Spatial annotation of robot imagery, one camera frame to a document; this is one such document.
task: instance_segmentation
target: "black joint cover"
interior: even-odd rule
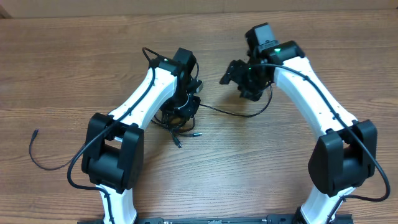
[[[220,80],[220,84],[227,85],[232,80],[238,84],[243,98],[258,101],[263,91],[272,83],[272,77],[267,75],[265,67],[251,67],[242,60],[233,60]]]
[[[274,33],[268,23],[254,26],[244,35],[248,42],[250,52],[254,52],[256,48],[265,48],[265,46],[272,47],[278,44]]]
[[[132,124],[124,133],[118,168],[124,170],[122,187],[131,189],[137,182],[144,162],[144,130]]]
[[[373,157],[376,157],[377,130],[370,120],[352,125]],[[343,141],[349,146],[344,148]],[[308,171],[317,189],[329,197],[348,187],[359,187],[374,174],[371,158],[349,136],[347,130],[329,131],[315,145]]]
[[[178,77],[177,88],[173,97],[160,107],[163,113],[188,120],[197,112],[200,98],[193,94],[202,86],[202,81],[191,76],[196,62],[197,59],[192,51],[179,48],[172,60],[160,63],[160,68],[173,71],[173,75]]]
[[[86,143],[112,122],[112,116],[96,113],[89,122]],[[105,144],[104,137],[99,138],[83,153],[81,169],[89,175],[91,183],[107,185],[121,194],[134,186],[142,169],[144,130],[136,124],[116,125],[109,135],[123,138],[120,150]]]
[[[267,61],[267,63],[274,63],[283,65],[284,61],[295,58],[305,57],[304,51],[293,40],[283,44],[260,50],[260,58]]]

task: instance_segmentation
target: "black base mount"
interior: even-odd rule
[[[295,215],[267,215],[250,218],[140,218],[135,224],[303,224],[294,222]],[[78,224],[103,224],[103,220],[78,222]],[[351,215],[337,215],[333,224],[354,224]]]

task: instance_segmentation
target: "cable connector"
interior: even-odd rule
[[[32,141],[36,138],[37,134],[39,133],[39,129],[35,129],[32,134]]]
[[[178,140],[178,138],[175,137],[175,135],[174,135],[174,133],[173,133],[172,131],[170,131],[170,134],[172,135],[174,144],[175,144],[179,149],[181,149],[181,148],[182,148],[182,145],[181,145],[180,140]]]

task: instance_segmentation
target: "white robotic arm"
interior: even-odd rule
[[[311,79],[321,89],[332,107],[340,115],[340,118],[348,125],[353,125],[356,118],[347,112],[330,94],[326,87],[315,75],[309,60],[304,57],[295,57],[284,61],[284,66],[301,72]],[[343,129],[342,125],[334,118],[325,102],[318,92],[308,81],[302,77],[283,68],[276,68],[274,82],[294,102],[305,120],[309,123],[315,139],[326,134],[329,129],[338,131]],[[338,199],[342,195],[350,194],[354,187],[341,190],[337,195],[329,197],[321,193],[315,186],[308,200],[301,206],[301,213],[307,223],[324,224],[333,210]]]
[[[150,85],[152,80],[152,69],[148,69],[147,76],[144,81],[139,85],[135,92],[124,102],[120,107],[116,108],[109,115],[113,116],[114,120],[120,118],[137,100]],[[139,128],[145,130],[150,123],[150,120],[154,117],[156,112],[159,110],[166,100],[172,97],[177,87],[177,77],[171,75],[170,71],[155,68],[155,83],[154,86],[146,94],[145,98],[133,109],[133,111],[127,115],[121,122],[130,126],[131,124],[137,124]],[[115,137],[115,140],[122,142],[123,139]],[[97,185],[105,189],[110,194],[112,214],[114,222],[117,224],[133,224],[137,218],[137,211],[134,208],[132,200],[132,188],[124,190],[123,193],[119,194],[115,189],[107,187],[105,185]],[[101,193],[105,216],[104,224],[111,224],[108,202],[104,197],[104,193]]]

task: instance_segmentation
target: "wood grain surface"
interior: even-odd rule
[[[8,18],[395,9],[398,0],[0,0]]]
[[[281,41],[295,40],[322,82],[359,120],[379,133],[377,158],[392,195],[383,203],[349,200],[340,213],[356,223],[398,218],[398,11],[315,11],[168,16],[0,20],[0,223],[76,223],[103,214],[98,192],[69,186],[68,161],[84,141],[95,112],[119,106],[147,69],[146,46],[172,57],[192,50],[205,87],[202,103],[255,113],[266,103],[238,98],[220,86],[229,62],[247,59],[244,33],[269,22]],[[258,217],[294,213],[312,187],[307,163],[315,140],[290,99],[278,88],[270,107],[250,119],[206,108],[196,115],[199,138],[146,131],[144,170],[134,189],[141,217]],[[76,166],[73,178],[90,184]],[[356,191],[378,197],[378,173]]]

